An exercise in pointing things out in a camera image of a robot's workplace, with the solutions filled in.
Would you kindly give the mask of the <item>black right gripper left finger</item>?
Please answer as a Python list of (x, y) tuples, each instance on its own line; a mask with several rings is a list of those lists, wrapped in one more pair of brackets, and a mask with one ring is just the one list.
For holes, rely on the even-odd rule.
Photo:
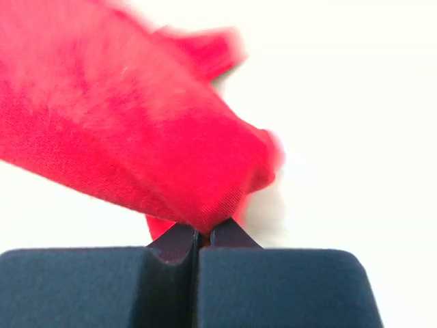
[(198, 233), (145, 247), (15, 249), (1, 255), (2, 327), (188, 327)]

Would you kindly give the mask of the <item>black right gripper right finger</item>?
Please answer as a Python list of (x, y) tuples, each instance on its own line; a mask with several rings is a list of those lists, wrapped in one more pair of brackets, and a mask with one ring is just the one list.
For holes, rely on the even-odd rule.
[(336, 249), (264, 249), (235, 221), (199, 252), (199, 327), (381, 327), (366, 271)]

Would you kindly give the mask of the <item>red t-shirt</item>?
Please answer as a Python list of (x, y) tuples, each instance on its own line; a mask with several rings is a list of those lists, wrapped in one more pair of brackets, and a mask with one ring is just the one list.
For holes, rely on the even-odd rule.
[(270, 185), (283, 155), (212, 82), (233, 29), (150, 29), (108, 1), (1, 2), (1, 159), (203, 234)]

